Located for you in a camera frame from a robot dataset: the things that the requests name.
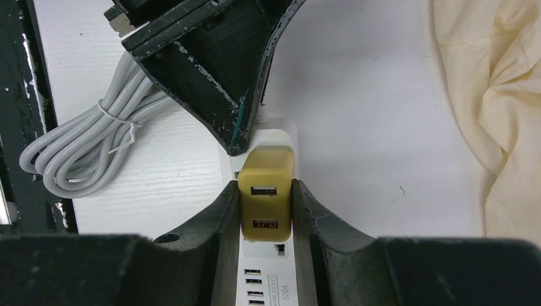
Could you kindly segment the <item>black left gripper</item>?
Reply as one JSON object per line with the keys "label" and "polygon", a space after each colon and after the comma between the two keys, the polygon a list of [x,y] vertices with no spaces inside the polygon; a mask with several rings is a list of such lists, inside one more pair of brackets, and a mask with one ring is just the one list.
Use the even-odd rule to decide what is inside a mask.
{"label": "black left gripper", "polygon": [[[104,16],[153,84],[229,156],[248,150],[276,45],[301,1],[114,1]],[[202,14],[199,21],[187,20]]]}

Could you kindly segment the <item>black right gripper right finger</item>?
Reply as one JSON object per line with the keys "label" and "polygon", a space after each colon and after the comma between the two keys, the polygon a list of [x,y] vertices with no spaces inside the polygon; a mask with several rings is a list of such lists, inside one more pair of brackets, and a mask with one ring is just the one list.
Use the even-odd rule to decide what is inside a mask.
{"label": "black right gripper right finger", "polygon": [[300,305],[539,305],[540,250],[510,239],[374,238],[292,183]]}

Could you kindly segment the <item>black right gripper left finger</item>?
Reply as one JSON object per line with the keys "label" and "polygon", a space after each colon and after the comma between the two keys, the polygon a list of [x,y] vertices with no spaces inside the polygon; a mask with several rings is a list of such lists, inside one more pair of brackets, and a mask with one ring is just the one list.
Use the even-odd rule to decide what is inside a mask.
{"label": "black right gripper left finger", "polygon": [[154,240],[138,235],[1,239],[2,305],[234,305],[239,188]]}

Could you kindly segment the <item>yellow plug adapter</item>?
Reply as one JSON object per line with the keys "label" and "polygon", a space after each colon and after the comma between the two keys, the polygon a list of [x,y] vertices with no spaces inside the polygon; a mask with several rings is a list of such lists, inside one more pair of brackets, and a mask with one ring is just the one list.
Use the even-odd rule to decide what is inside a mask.
{"label": "yellow plug adapter", "polygon": [[295,156],[291,147],[262,145],[248,154],[237,178],[241,228],[246,239],[289,239],[294,178]]}

